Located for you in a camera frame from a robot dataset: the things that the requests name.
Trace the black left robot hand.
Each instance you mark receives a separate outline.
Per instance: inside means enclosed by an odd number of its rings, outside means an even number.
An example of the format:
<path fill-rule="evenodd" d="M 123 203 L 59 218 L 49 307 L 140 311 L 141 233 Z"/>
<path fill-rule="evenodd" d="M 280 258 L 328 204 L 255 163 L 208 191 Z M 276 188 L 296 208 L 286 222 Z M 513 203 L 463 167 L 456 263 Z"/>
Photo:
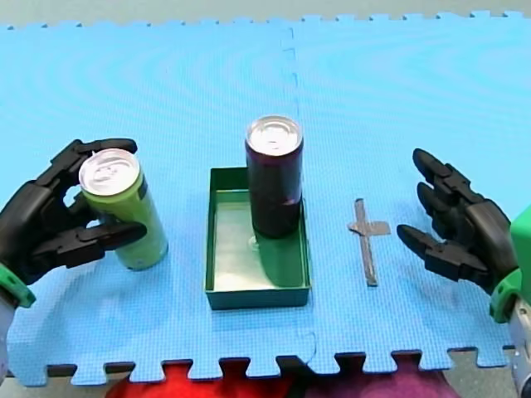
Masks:
<path fill-rule="evenodd" d="M 1 264 L 31 285 L 52 269 L 83 265 L 109 250 L 143 238 L 147 228 L 133 221 L 88 227 L 97 218 L 82 194 L 66 206 L 69 188 L 78 185 L 82 163 L 92 153 L 119 148 L 135 153 L 130 138 L 108 138 L 63 148 L 37 179 L 22 184 L 1 211 Z"/>

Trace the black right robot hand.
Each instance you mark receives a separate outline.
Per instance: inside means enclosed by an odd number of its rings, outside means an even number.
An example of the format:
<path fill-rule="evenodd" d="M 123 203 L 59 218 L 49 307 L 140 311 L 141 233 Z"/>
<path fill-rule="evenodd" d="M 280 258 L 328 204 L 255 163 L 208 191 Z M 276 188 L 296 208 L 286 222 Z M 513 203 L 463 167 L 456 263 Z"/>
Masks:
<path fill-rule="evenodd" d="M 432 235 L 413 226 L 397 226 L 402 243 L 424 261 L 425 269 L 453 281 L 468 280 L 487 294 L 518 268 L 509 235 L 510 220 L 470 180 L 449 163 L 416 148 L 412 160 L 426 179 L 417 196 L 431 218 Z"/>

